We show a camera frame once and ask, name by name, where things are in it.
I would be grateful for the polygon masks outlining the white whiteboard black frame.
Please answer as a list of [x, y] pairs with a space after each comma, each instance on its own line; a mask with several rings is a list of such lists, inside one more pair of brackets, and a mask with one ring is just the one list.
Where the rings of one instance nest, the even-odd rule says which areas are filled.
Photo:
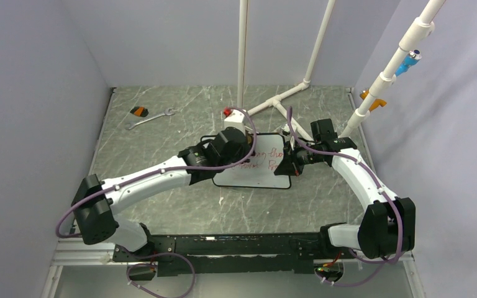
[[219, 187], [289, 189], [289, 176], [275, 175], [284, 157], [284, 137], [277, 133], [260, 133], [254, 154], [248, 162], [217, 173], [212, 182]]

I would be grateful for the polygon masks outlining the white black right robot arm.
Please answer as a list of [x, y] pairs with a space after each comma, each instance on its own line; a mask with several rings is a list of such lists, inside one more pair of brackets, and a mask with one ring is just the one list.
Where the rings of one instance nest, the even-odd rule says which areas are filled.
[[317, 249], [331, 258], [341, 248], [358, 250], [369, 259], [385, 262], [415, 247], [416, 206], [398, 197], [371, 170], [349, 137], [339, 137], [330, 119], [311, 123], [312, 141], [300, 137], [287, 123], [291, 139], [284, 144], [276, 175], [299, 176], [306, 165], [325, 163], [350, 186], [364, 214], [359, 224], [333, 223], [320, 228]]

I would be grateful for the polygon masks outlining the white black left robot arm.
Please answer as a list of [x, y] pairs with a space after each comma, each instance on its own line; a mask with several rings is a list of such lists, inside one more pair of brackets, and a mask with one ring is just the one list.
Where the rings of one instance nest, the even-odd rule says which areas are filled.
[[162, 192], [212, 179], [231, 165], [247, 161], [253, 147], [253, 135], [228, 127], [159, 165], [102, 181], [95, 174], [85, 177], [72, 202], [83, 243], [110, 242], [139, 261], [149, 259], [155, 249], [149, 229], [125, 219], [121, 212]]

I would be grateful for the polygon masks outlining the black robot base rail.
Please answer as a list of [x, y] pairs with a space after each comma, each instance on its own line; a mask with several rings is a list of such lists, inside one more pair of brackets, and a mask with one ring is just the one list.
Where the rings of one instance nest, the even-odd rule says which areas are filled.
[[217, 235], [154, 235], [153, 245], [140, 253], [115, 246], [116, 263], [151, 261], [159, 277], [198, 274], [290, 271], [312, 274], [324, 263], [351, 259], [347, 248], [330, 245], [320, 232]]

